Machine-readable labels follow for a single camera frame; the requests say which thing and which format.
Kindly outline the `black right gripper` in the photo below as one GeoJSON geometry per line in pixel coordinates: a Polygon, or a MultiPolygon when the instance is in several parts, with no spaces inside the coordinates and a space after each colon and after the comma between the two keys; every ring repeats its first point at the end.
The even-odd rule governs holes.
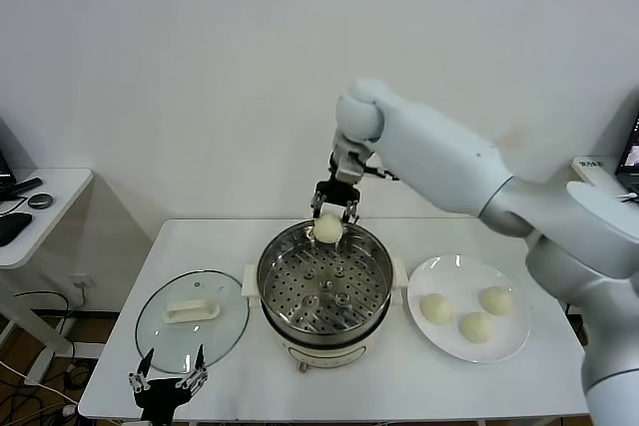
{"type": "Polygon", "coordinates": [[[341,221],[344,224],[358,222],[357,206],[360,200],[359,190],[351,184],[337,180],[327,180],[316,184],[312,197],[312,218],[319,218],[324,203],[344,207],[341,221]]]}

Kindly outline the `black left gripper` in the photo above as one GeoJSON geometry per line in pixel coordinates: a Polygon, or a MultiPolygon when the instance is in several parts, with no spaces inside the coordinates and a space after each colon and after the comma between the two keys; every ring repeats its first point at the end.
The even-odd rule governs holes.
{"type": "Polygon", "coordinates": [[[192,371],[179,381],[178,378],[154,379],[148,382],[154,349],[142,358],[137,370],[129,374],[136,405],[142,409],[141,420],[152,425],[172,425],[176,410],[192,399],[191,391],[199,391],[208,379],[204,345],[201,344],[192,371]]]}

